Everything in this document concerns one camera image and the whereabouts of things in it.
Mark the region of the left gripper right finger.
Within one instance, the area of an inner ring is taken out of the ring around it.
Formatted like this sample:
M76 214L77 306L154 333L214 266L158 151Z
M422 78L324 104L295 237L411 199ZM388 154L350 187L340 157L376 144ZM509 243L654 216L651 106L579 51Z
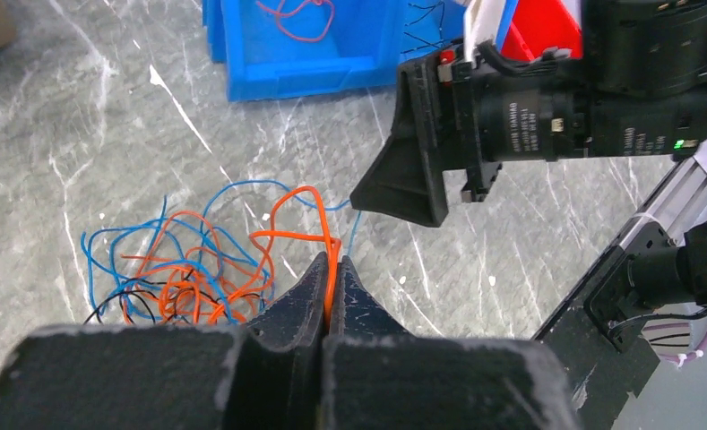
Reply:
M556 355L530 340L420 338L400 325L356 332L366 290L349 257L339 265L322 346L322 429L576 429Z

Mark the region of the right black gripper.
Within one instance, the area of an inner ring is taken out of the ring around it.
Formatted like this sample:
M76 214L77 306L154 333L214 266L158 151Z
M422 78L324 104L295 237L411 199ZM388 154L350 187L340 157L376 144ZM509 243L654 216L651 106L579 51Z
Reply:
M584 59L550 47L523 62L489 42L474 58L450 46L436 68L423 59L398 67L390 135L350 194L354 209L438 228L446 171L463 171L465 200L481 202L505 162L602 157L592 114L602 98ZM439 135L435 71L449 104Z

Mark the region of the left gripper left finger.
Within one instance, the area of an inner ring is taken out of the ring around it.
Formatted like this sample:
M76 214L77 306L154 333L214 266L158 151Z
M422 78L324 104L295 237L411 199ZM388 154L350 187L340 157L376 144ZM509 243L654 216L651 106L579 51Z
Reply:
M312 429L328 279L318 254L243 325L39 328L0 371L0 429Z

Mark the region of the red plastic bin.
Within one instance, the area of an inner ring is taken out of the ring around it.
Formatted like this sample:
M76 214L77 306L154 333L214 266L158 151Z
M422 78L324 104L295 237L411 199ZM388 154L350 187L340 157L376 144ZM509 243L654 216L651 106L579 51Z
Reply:
M501 54L519 61L532 61L551 47L569 49L582 58L581 28L563 1L521 0L517 2Z

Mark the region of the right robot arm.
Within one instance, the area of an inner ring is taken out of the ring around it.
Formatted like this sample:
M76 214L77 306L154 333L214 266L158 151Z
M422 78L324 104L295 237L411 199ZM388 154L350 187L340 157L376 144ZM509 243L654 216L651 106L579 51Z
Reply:
M505 162L693 156L707 140L707 1L585 1L581 57L463 37L398 67L390 136L352 206L437 228L444 173L482 202Z

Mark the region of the blue double plastic bin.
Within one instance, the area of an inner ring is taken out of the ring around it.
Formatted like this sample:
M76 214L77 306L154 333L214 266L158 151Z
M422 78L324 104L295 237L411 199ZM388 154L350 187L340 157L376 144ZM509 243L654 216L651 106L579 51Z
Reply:
M205 1L230 101L392 85L398 64L462 34L454 1Z

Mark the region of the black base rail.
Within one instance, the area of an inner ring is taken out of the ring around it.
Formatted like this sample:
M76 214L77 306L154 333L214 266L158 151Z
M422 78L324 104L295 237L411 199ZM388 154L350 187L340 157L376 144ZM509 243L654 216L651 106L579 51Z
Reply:
M565 367L585 428L610 428L658 367L644 326L707 317L707 221L684 239L646 226L626 249L614 240L535 334Z

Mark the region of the aluminium frame rail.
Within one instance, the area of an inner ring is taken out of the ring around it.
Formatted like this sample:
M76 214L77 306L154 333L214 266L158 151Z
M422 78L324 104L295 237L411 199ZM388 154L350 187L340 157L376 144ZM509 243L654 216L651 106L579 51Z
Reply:
M641 229L653 226L670 245L684 242L684 233L707 219L707 171L695 159L676 164L650 193L616 236L626 249Z

